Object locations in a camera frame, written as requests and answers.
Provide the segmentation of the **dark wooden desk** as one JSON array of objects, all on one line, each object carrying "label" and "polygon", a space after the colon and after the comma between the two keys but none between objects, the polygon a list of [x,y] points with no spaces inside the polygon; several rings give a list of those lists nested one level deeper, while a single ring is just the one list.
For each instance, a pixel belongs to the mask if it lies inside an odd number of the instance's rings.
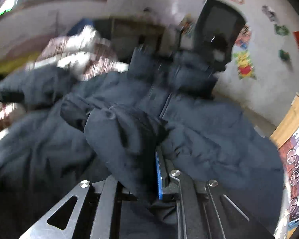
[{"label": "dark wooden desk", "polygon": [[94,27],[111,41],[118,59],[125,63],[130,61],[135,48],[159,52],[165,32],[160,24],[114,16],[95,19]]}]

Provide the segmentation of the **floral white red bedspread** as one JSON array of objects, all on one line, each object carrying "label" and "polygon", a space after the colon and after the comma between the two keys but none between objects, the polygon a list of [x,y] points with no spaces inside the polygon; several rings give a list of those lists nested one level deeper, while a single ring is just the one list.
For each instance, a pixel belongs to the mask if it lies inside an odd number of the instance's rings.
[{"label": "floral white red bedspread", "polygon": [[[74,36],[53,38],[34,61],[28,61],[10,73],[19,73],[49,65],[70,70],[79,80],[109,71],[124,72],[128,64],[118,61],[111,42],[102,38],[90,25],[84,26],[81,33]],[[8,133],[8,128],[26,114],[20,103],[0,103],[0,140]]]}]

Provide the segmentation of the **olive green blanket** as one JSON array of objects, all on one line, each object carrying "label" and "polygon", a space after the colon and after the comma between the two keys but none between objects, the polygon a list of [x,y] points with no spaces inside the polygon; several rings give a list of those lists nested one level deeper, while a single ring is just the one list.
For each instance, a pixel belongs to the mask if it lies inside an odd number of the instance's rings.
[{"label": "olive green blanket", "polygon": [[19,57],[0,60],[0,75],[8,75],[27,62],[35,61],[40,54],[40,51],[34,51]]}]

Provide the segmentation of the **green wall hanging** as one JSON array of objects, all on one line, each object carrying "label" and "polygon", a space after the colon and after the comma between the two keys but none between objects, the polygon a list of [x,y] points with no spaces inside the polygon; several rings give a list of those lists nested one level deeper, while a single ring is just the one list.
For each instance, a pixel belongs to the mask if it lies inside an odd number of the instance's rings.
[{"label": "green wall hanging", "polygon": [[274,31],[276,35],[280,36],[288,36],[289,35],[289,29],[285,25],[274,25]]}]

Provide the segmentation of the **wooden cabinet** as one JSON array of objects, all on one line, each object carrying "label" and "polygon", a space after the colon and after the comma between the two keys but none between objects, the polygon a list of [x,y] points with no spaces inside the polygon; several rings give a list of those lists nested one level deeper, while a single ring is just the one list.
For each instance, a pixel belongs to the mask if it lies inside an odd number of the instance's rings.
[{"label": "wooden cabinet", "polygon": [[296,93],[289,111],[270,136],[270,140],[280,149],[299,127],[299,93]]}]

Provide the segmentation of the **Winnie the Pooh poster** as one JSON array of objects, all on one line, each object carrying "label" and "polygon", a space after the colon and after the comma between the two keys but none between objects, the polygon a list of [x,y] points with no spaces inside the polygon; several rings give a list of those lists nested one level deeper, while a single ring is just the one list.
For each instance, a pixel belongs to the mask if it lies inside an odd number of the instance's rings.
[{"label": "Winnie the Pooh poster", "polygon": [[254,65],[252,63],[248,50],[239,51],[233,54],[235,63],[237,64],[238,77],[256,79]]}]

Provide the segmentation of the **black mesh office chair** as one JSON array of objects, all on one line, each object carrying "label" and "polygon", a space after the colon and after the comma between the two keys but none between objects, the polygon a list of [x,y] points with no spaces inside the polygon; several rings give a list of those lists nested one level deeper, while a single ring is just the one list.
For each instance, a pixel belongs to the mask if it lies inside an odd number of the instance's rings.
[{"label": "black mesh office chair", "polygon": [[180,47],[185,32],[182,27],[177,31],[173,57],[193,59],[211,73],[224,72],[232,61],[233,46],[245,24],[242,13],[230,4],[206,0],[193,29],[192,48]]}]

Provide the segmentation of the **dark navy padded jacket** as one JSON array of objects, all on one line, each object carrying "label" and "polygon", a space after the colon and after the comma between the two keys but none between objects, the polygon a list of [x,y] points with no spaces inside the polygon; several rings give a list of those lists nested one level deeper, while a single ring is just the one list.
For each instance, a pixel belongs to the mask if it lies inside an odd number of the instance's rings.
[{"label": "dark navy padded jacket", "polygon": [[135,51],[125,72],[79,81],[50,65],[0,82],[0,98],[29,112],[0,140],[0,238],[18,238],[82,180],[115,177],[121,238],[176,238],[175,208],[158,202],[155,153],[192,179],[215,179],[269,231],[284,170],[274,143],[232,103],[213,99],[216,77],[196,55],[172,62]]}]

